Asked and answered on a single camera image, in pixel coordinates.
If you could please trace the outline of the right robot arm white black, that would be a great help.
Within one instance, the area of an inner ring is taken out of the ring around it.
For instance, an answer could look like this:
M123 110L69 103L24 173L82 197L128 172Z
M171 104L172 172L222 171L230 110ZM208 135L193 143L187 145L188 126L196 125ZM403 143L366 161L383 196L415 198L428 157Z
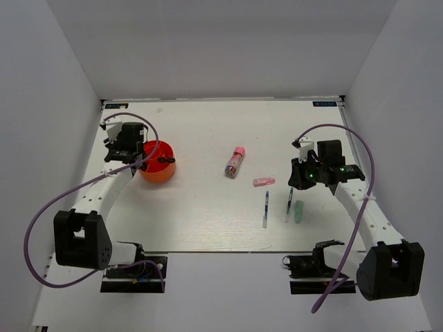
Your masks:
M288 184L297 190L323 184L345 208L352 222L359 224L366 255L349 255L350 271L342 271L339 277L355 280L369 301L416 296L424 249L396 231L377 202L368 196L365 176L357 165L346 164L341 141L313 142L304 136L293 145L299 156L291 161Z

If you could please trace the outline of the pink translucent eraser case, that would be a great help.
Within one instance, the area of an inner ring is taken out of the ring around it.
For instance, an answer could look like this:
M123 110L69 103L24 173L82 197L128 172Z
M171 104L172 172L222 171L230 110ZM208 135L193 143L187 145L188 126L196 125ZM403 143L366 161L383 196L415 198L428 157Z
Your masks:
M264 187L264 186L273 185L273 184L275 184L275 179L272 177L253 179L253 186L254 187Z

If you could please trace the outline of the pink capped clear marker tube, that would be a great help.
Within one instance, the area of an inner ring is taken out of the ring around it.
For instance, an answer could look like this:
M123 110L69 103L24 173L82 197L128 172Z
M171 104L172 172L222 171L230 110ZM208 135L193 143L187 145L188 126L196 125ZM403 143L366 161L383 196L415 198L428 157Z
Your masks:
M227 177L229 178L236 177L236 174L240 168L245 153L246 150L243 147L236 147L234 149L232 156L230 157L224 168L224 173Z

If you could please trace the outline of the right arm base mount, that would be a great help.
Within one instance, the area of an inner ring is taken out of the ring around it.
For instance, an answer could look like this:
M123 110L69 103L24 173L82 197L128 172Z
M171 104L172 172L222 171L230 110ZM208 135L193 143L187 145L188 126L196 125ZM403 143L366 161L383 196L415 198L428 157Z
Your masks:
M287 255L282 265L289 271L292 295L323 294L336 272L323 261L317 262L313 255Z

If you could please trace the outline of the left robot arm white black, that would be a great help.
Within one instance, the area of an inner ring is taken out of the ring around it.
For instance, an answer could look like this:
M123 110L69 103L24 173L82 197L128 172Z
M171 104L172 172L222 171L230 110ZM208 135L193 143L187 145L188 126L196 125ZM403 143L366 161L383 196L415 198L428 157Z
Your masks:
M132 164L145 157L145 128L140 122L108 120L105 130L108 152L101 172L104 178L94 181L70 210L59 211L53 219L56 262L94 270L122 265L130 275L138 276L145 271L146 258L137 253L137 244L112 241L105 221L139 168ZM126 165L132 166L118 171Z

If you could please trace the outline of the black handled scissors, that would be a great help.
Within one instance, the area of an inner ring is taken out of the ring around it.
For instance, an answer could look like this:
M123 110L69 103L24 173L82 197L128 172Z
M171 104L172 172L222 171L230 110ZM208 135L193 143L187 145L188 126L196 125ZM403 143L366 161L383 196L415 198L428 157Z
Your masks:
M157 161L159 163L168 163L168 164L172 164L176 162L176 159L174 157L159 157L157 159Z

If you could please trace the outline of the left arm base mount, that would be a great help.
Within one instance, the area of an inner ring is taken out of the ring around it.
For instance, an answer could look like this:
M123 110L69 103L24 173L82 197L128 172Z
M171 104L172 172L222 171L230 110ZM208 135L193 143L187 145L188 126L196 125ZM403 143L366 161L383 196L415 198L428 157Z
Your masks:
M166 286L168 257L165 255L142 255L149 260L130 268L112 268L104 272L101 293L164 293Z

